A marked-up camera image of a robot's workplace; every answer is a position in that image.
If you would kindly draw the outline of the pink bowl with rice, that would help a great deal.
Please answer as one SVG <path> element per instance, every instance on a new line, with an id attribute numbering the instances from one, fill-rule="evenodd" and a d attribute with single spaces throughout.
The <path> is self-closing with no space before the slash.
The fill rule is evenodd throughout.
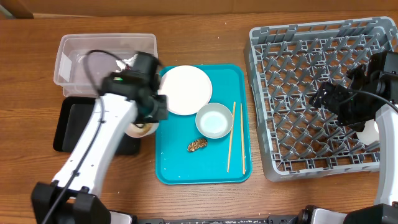
<path id="1" fill-rule="evenodd" d="M 159 123 L 133 124 L 131 123 L 125 133 L 132 138 L 143 138 L 145 136 L 154 134 Z"/>

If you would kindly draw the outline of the white cup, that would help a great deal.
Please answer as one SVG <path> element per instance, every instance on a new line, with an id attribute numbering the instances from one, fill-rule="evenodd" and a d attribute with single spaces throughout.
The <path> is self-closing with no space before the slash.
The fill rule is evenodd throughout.
<path id="1" fill-rule="evenodd" d="M 358 139 L 365 145 L 379 141 L 379 129 L 375 120 L 365 122 L 364 129 L 356 133 Z"/>

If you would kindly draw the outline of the white paper napkin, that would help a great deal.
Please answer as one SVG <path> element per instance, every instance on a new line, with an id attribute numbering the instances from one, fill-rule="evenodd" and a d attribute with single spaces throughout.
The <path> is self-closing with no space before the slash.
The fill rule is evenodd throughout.
<path id="1" fill-rule="evenodd" d="M 134 65 L 136 58 L 137 58 L 137 54 L 135 54 L 133 57 L 128 58 L 128 59 L 117 60 L 116 65 L 121 70 L 130 69 Z"/>

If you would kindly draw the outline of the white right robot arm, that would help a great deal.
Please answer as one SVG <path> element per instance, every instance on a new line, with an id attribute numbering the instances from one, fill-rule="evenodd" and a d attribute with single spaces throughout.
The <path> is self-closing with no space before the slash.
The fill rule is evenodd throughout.
<path id="1" fill-rule="evenodd" d="M 397 73 L 361 67 L 350 72 L 351 86 L 321 84 L 309 103 L 330 109 L 341 126 L 372 118 L 379 130 L 379 185 L 374 205 L 349 213 L 309 207 L 299 223 L 397 223 Z"/>

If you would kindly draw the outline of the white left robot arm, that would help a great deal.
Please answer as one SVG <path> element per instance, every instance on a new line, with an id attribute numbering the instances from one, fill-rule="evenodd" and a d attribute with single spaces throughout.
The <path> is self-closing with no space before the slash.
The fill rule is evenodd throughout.
<path id="1" fill-rule="evenodd" d="M 37 183 L 31 195 L 37 223 L 137 223 L 137 218 L 107 209 L 100 193 L 111 160 L 131 123 L 167 118 L 158 95 L 157 73 L 110 73 L 96 88 L 90 120 L 70 157 L 51 184 Z"/>

